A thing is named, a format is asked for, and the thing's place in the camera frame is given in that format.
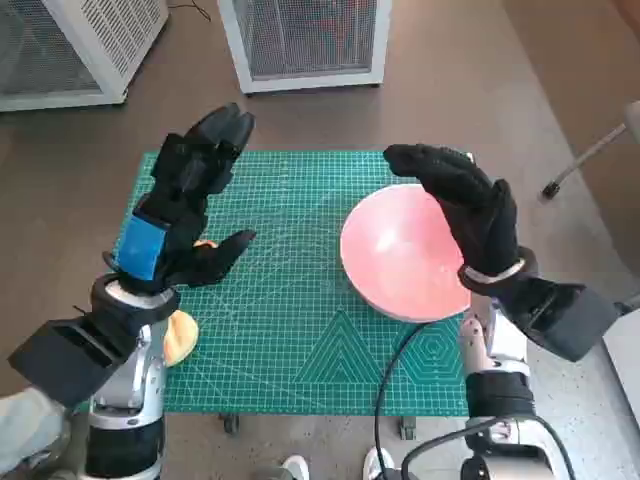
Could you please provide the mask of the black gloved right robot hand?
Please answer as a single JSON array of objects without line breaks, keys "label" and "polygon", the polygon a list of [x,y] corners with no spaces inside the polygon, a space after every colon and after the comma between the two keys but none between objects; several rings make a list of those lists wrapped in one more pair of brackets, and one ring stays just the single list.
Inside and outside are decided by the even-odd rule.
[{"label": "black gloved right robot hand", "polygon": [[496,278],[519,262],[517,207],[506,180],[491,180],[468,155],[444,146],[394,144],[383,157],[393,174],[416,178],[435,198],[466,267]]}]

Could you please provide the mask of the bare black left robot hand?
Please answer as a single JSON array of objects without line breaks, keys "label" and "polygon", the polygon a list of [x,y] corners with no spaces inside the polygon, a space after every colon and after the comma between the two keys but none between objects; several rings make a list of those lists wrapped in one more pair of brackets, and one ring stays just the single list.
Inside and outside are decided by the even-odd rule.
[{"label": "bare black left robot hand", "polygon": [[218,244],[201,235],[208,199],[231,181],[254,125],[254,115],[231,102],[185,134],[166,136],[151,190],[135,204],[117,253],[103,255],[123,289],[156,295],[178,285],[214,285],[230,272],[255,231],[240,230]]}]

